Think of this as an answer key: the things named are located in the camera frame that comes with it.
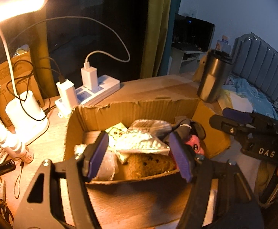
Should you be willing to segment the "pink plush toy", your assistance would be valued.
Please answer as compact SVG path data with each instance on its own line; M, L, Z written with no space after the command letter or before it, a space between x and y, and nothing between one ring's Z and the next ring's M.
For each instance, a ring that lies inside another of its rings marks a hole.
M185 140L185 144L191 146L196 154L205 155L206 145L204 139L206 138L206 133L203 126L200 123L191 121L190 127L190 133Z

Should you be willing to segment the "black monitor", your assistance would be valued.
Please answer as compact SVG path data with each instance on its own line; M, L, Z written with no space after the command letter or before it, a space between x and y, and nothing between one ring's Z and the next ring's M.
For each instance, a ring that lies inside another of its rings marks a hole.
M194 17L176 14L172 47L183 51L207 52L215 32L215 24Z

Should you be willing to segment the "brown cardboard box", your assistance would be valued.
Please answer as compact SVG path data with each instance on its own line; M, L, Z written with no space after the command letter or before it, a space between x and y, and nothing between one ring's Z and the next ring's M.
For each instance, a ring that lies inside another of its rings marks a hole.
M122 85L96 106L78 106L67 124L64 159L74 156L74 147L85 141L87 132L104 131L117 123L129 127L136 119L173 123L178 116L186 116L203 126L206 153L212 158L228 149L231 140L209 124L211 116L221 114L219 105L205 104L196 93L196 83L184 77L153 77Z

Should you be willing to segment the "black scissors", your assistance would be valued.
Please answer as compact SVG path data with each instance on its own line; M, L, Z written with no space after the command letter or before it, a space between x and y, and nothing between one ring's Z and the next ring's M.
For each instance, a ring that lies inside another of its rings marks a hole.
M7 206L5 181L3 182L2 202L0 203L0 214L10 226L13 226L14 216L12 215L10 209Z

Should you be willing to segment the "light blue blanket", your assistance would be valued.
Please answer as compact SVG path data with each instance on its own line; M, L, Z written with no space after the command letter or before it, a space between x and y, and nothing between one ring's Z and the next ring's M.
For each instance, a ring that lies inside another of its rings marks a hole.
M246 79L229 76L222 88L234 92L239 97L247 98L255 113L278 120L278 113L275 111L272 103L264 93L250 85Z

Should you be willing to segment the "white power strip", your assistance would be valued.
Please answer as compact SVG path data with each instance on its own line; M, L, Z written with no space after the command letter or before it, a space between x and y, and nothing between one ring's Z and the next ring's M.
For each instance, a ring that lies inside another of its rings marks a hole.
M84 86L75 89L78 105L95 106L120 89L120 81L108 75L99 77L98 84L96 90L88 90Z

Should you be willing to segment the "plastic water bottle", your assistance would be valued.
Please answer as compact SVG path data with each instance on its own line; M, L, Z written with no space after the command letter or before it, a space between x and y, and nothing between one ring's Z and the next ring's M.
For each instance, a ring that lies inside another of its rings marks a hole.
M216 43L216 50L231 54L232 46L229 43L229 37L222 35L221 40L218 40Z

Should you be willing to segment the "yellow curtain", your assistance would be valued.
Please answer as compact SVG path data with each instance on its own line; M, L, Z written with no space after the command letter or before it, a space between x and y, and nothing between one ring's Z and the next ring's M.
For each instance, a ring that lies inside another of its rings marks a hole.
M171 0L149 0L140 78L155 77L162 60Z

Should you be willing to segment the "grey padded headboard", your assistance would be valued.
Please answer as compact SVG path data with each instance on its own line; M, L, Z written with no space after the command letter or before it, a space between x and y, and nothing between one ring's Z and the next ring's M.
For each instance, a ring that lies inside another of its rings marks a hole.
M254 33L235 39L232 74L241 77L278 103L278 52Z

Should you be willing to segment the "black cylinder flashlight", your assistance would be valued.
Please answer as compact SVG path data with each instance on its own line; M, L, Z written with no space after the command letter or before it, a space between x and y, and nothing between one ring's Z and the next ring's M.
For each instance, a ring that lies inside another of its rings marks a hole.
M13 159L9 159L0 164L0 175L4 175L16 169L16 165Z

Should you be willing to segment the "brown plush toy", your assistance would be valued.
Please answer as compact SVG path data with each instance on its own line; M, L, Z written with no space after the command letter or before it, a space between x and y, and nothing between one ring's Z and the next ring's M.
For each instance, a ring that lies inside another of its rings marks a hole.
M125 163L118 163L118 172L114 180L133 180L174 171L176 163L168 155L130 154Z

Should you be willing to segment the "brown paper bag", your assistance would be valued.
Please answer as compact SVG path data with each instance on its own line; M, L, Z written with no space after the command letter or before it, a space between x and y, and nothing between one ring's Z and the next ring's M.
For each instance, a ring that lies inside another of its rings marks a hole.
M14 64L17 60L28 60L32 62L30 52L12 57L11 63ZM14 78L17 92L21 94L26 90L31 90L38 105L42 107L45 103L36 79L34 76L27 77L29 74L33 74L32 70L33 66L27 62L20 61L16 64L16 67L14 67ZM12 89L10 71L6 61L0 64L0 87L0 119L5 126L9 127L11 126L11 121L5 112L5 108L8 102L14 98L14 91Z

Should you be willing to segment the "white roll in plastic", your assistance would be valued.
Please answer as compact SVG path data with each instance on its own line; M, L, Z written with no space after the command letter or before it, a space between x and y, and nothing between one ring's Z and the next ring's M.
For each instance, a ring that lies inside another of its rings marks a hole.
M117 157L113 150L110 147L106 149L102 163L98 169L98 172L92 181L112 181L115 174L118 173L118 163Z

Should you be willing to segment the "yellow tissue pack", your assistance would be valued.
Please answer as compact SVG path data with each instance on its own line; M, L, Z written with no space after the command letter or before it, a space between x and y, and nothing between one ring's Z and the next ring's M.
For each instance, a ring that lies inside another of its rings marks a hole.
M229 90L221 90L218 103L222 110L230 108L241 112L251 113L253 111L253 107L247 98L243 98Z

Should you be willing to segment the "grey dotted sock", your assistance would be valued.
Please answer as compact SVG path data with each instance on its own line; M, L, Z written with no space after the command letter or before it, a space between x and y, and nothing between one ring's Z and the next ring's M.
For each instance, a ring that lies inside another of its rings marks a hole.
M176 132L182 141L186 141L188 136L190 135L190 131L192 127L190 126L190 119L186 116L180 116L175 118L176 122L172 126L171 132ZM162 142L169 145L169 132L163 139Z

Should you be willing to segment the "bag of cotton swabs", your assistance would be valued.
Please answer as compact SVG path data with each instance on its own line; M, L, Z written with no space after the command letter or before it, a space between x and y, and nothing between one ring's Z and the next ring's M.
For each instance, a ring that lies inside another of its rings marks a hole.
M170 132L170 123L159 119L137 119L115 143L124 154L161 154L167 156L169 146L162 141Z

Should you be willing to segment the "white pill bottle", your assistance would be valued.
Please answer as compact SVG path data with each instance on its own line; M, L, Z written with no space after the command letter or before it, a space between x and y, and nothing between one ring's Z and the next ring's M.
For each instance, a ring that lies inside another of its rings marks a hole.
M34 160L34 153L29 150L25 143L21 142L16 150L18 157L25 163L31 163Z
M13 159L20 159L22 142L16 134L8 133L0 136L0 145L10 157Z

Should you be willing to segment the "steel travel mug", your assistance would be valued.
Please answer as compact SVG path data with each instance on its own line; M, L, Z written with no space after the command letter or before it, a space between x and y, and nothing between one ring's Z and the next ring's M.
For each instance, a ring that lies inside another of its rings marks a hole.
M210 50L197 91L199 98L207 103L215 102L232 69L233 62L228 53Z

